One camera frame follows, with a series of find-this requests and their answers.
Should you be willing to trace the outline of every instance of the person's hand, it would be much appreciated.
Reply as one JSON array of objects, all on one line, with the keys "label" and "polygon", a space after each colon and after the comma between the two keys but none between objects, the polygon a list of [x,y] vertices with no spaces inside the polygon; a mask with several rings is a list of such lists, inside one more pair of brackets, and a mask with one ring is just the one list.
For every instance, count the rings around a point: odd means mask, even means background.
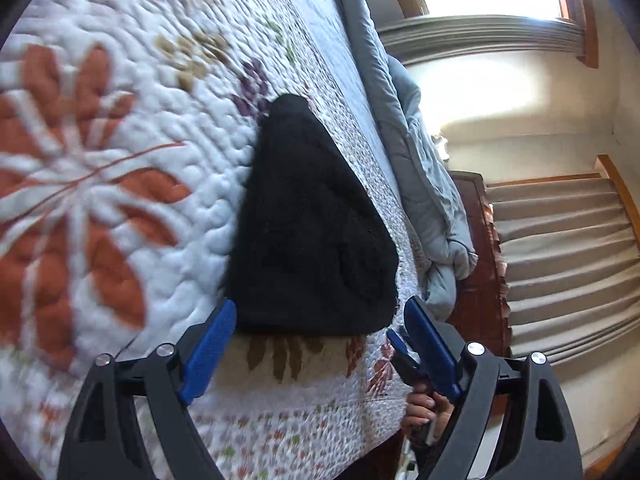
[{"label": "person's hand", "polygon": [[439,440],[453,413],[449,399],[434,392],[429,385],[418,383],[413,392],[406,396],[406,402],[406,411],[400,422],[402,432],[409,435],[413,428],[435,420],[433,437]]}]

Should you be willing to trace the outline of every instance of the light blue comforter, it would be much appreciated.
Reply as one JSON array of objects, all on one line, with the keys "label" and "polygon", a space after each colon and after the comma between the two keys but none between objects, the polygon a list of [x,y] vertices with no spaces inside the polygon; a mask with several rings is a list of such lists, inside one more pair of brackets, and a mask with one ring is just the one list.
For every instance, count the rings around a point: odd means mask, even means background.
[{"label": "light blue comforter", "polygon": [[365,0],[340,0],[354,60],[367,91],[386,155],[396,174],[402,206],[431,260],[424,297],[439,319],[456,301],[456,280],[476,266],[462,200],[427,135],[420,89],[402,64],[388,56]]}]

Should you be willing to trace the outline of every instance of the gray curtain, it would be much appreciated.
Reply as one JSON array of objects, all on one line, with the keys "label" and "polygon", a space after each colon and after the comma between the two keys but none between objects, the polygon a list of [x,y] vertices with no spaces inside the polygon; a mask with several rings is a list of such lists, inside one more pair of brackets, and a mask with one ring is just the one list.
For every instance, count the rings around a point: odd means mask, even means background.
[{"label": "gray curtain", "polygon": [[558,18],[419,16],[378,29],[386,51],[403,64],[505,50],[584,53],[584,31]]},{"label": "gray curtain", "polygon": [[551,362],[640,324],[640,252],[609,179],[493,187],[488,199],[507,263],[511,352]]}]

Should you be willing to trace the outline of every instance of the black cloth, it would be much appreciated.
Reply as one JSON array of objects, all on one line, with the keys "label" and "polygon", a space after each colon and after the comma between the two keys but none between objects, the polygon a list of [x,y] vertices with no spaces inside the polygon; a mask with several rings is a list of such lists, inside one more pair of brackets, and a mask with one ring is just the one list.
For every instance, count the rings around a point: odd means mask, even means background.
[{"label": "black cloth", "polygon": [[226,276],[243,332],[360,335],[396,310],[393,240],[306,99],[260,127]]}]

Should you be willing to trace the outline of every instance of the floral quilt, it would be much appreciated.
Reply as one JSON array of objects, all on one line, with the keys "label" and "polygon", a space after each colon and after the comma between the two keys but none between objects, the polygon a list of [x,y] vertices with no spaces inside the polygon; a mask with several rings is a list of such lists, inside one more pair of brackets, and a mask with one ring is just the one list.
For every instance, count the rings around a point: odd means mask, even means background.
[{"label": "floral quilt", "polygon": [[[284,92],[367,189],[404,304],[419,244],[289,0],[33,0],[18,21],[0,52],[0,417],[44,479],[95,355],[146,355],[213,309],[257,121]],[[190,413],[228,480],[330,480],[397,431],[391,355],[384,331],[238,336]],[[171,478],[144,402],[138,418]]]}]

